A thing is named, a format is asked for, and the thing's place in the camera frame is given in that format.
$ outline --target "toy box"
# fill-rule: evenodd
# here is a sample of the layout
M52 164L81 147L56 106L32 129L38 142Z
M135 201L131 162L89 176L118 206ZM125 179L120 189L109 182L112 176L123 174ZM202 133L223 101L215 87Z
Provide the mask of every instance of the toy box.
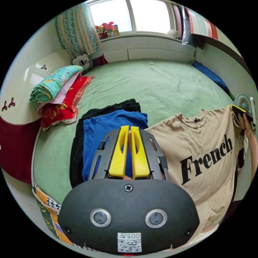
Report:
M103 23L100 26L95 26L95 28L101 40L104 38L119 36L118 26L113 25L113 22Z

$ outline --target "windowsill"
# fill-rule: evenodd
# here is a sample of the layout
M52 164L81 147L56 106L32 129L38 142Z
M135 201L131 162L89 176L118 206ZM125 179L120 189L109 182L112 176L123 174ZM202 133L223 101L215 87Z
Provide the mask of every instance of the windowsill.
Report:
M137 33L124 33L124 34L120 34L119 36L115 36L115 37L110 37L110 38L105 38L102 39L101 42L105 42L108 40L114 40L116 38L129 38L129 37L155 37L155 38L166 38L169 40L174 40L174 41L178 41L178 42L182 42L179 39L175 39L175 38L171 38L165 34L158 34L158 33L142 33L142 32L137 32Z

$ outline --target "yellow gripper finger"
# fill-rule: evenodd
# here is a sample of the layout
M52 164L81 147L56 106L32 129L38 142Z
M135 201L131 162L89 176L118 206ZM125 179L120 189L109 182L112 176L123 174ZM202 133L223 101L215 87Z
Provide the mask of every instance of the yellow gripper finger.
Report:
M109 167L109 174L112 177L122 177L124 179L124 174L126 170L128 131L129 126L121 126L112 161Z
M243 110L242 108L240 108L240 107L238 107L238 106L236 106L236 105L230 105L230 109L231 109L231 110L233 110L233 107L238 108L238 109L241 110L242 112L246 113L246 111Z
M150 174L148 161L142 143L139 127L131 126L132 138L132 174L133 179L138 177L148 177Z

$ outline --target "green bedsheet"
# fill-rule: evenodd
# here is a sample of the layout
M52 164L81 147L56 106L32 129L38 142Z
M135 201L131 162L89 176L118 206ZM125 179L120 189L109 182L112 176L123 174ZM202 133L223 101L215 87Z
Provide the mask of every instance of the green bedsheet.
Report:
M202 108L209 111L233 104L217 84L190 64L132 60L97 67L86 74L90 75L95 78L77 105L78 119L89 109L131 98L148 114L149 126L178 113L192 117ZM72 190L69 166L76 125L60 124L42 132L35 152L35 181L60 204Z

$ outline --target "patterned curtain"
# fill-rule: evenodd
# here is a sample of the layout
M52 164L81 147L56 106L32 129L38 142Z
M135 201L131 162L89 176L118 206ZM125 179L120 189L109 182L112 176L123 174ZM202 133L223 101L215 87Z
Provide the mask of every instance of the patterned curtain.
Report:
M75 53L86 52L90 55L102 50L86 2L60 14L57 17L57 28L64 48L72 57Z

